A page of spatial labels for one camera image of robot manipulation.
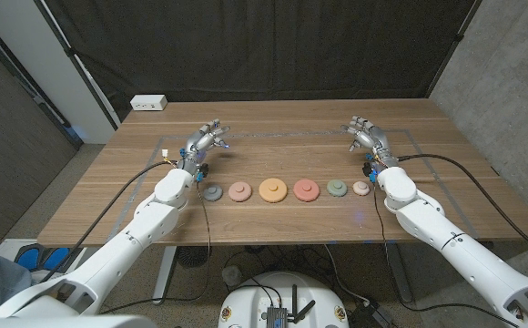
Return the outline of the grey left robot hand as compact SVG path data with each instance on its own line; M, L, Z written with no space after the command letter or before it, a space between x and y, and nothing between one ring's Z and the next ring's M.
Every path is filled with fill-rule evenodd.
M229 130L230 126L221 126L218 118L203 125L188 138L186 146L182 149L181 160L177 168L196 175L210 149L228 147L222 136Z

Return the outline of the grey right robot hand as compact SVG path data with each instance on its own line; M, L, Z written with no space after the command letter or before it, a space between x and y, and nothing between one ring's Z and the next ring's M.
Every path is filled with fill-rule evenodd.
M373 158L383 167L399 166L398 160L391 154L386 133L368 119L353 116L348 125L341 125L340 128L353 136L349 152L354 149L370 149Z

